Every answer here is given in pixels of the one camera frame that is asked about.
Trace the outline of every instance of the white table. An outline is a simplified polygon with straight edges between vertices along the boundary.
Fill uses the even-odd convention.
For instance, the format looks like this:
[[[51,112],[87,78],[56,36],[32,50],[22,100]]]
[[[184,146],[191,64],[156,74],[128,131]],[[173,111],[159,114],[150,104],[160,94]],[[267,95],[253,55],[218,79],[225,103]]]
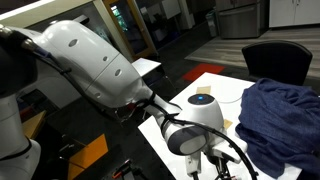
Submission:
[[[228,128],[228,134],[235,133],[235,127],[239,123],[238,116],[241,112],[241,96],[243,90],[253,85],[252,82],[243,81],[239,79],[224,77],[220,75],[204,73],[190,86],[184,89],[180,94],[171,100],[171,102],[179,104],[182,108],[186,104],[187,97],[196,93],[198,87],[211,86],[211,95],[219,102],[222,114],[225,119],[232,121],[233,124]],[[161,160],[173,174],[177,180],[192,180],[186,173],[185,158],[172,154],[162,138],[160,128],[155,119],[150,117],[143,124],[139,126],[139,130],[151,144],[153,149],[157,152]],[[217,171],[214,165],[210,164],[206,157],[201,155],[202,172],[199,174],[200,180],[214,179],[217,176]],[[231,175],[238,175],[242,180],[251,179],[249,172],[245,165],[228,163],[228,168]],[[261,172],[254,166],[259,173],[258,179],[272,179],[270,176]],[[301,169],[286,164],[284,174],[279,177],[279,180],[296,179],[301,172]]]
[[[140,76],[143,77],[144,75],[148,74],[153,69],[160,66],[161,63],[151,61],[148,59],[144,59],[144,58],[140,58],[140,59],[134,61],[131,65],[138,71]]]

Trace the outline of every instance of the glass door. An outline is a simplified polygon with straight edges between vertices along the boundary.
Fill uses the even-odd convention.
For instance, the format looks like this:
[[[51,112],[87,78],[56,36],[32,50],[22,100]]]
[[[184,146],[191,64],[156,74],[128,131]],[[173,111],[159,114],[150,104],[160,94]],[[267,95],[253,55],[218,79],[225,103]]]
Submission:
[[[103,2],[133,59],[155,53],[133,0],[104,0]]]

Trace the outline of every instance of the crumpled fabric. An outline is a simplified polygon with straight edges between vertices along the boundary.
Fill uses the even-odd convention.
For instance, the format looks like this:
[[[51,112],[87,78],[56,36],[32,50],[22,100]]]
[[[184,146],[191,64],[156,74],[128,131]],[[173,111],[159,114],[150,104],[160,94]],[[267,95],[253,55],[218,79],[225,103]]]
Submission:
[[[242,95],[236,132],[264,173],[278,178],[284,163],[320,178],[320,98],[308,87],[260,79]]]

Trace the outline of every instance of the cabinet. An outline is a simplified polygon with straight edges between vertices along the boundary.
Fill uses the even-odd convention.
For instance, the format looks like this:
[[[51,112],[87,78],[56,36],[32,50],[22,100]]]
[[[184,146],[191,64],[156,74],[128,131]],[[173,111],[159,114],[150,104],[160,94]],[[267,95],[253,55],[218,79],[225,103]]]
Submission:
[[[320,0],[270,0],[269,27],[320,23]]]

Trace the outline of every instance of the red object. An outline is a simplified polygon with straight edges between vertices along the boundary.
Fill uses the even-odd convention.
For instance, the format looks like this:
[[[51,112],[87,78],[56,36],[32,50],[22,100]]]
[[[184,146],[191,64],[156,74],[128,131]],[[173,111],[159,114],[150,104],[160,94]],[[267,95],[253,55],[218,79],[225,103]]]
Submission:
[[[194,81],[198,79],[205,72],[218,74],[223,69],[224,69],[223,66],[201,63],[197,67],[193,68],[191,71],[183,75],[182,78],[188,81]]]

